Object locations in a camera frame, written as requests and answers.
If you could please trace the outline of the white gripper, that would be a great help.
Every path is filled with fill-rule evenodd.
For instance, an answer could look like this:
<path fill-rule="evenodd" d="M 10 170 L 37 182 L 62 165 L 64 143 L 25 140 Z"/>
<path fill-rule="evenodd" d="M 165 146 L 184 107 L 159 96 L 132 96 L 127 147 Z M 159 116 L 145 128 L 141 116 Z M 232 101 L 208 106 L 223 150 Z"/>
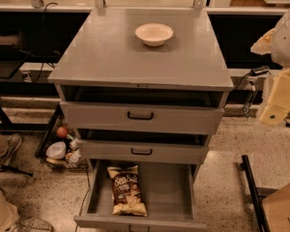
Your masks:
<path fill-rule="evenodd" d="M 250 48 L 258 55 L 273 53 L 273 39 L 276 29 L 273 28 L 259 38 Z M 290 112 L 290 69 L 281 71 L 274 77 L 269 97 L 260 115 L 260 122 L 267 126 L 280 124 Z"/>

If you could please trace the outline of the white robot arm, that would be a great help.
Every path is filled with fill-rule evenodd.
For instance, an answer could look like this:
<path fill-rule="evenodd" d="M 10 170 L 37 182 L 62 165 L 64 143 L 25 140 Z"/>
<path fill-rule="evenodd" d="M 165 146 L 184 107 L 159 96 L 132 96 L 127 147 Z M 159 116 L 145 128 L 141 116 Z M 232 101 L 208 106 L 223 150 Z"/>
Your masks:
<path fill-rule="evenodd" d="M 252 45 L 250 51 L 259 55 L 270 54 L 272 61 L 282 66 L 259 115 L 263 125 L 276 126 L 290 112 L 290 8 L 273 29 Z"/>

